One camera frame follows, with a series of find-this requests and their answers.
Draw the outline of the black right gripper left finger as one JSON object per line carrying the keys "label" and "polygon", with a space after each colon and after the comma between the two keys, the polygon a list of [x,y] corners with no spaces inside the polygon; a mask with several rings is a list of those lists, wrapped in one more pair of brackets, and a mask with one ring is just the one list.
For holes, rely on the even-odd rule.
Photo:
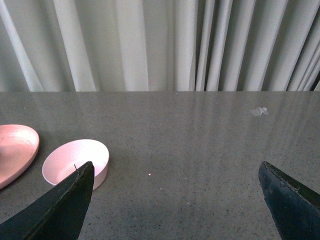
{"label": "black right gripper left finger", "polygon": [[0,225],[2,240],[76,240],[91,202],[95,168],[88,161]]}

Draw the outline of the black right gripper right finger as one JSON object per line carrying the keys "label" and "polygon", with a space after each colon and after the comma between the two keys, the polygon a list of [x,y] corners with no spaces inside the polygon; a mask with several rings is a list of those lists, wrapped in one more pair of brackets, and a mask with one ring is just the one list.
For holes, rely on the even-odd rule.
{"label": "black right gripper right finger", "polygon": [[320,194],[267,161],[258,179],[264,200],[283,240],[320,238]]}

